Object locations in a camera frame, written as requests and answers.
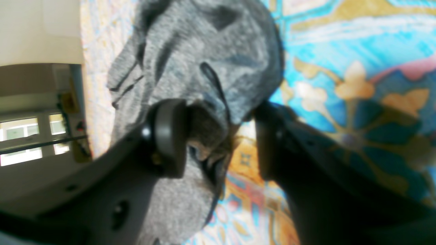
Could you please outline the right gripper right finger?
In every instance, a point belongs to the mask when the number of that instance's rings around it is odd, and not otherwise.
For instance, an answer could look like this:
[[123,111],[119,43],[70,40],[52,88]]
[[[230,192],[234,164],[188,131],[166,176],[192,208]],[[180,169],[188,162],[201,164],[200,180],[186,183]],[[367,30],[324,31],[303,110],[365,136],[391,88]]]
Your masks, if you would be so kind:
[[288,107],[263,102],[254,118],[260,176],[285,192],[302,245],[435,244],[435,208],[345,166]]

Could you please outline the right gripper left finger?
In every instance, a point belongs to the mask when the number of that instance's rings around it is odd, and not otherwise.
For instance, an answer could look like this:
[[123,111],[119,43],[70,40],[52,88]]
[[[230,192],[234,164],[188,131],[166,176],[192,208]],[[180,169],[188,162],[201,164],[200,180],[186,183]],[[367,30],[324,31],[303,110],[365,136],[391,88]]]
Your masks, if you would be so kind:
[[161,178],[184,175],[184,99],[154,104],[93,163],[17,201],[1,203],[2,245],[134,245]]

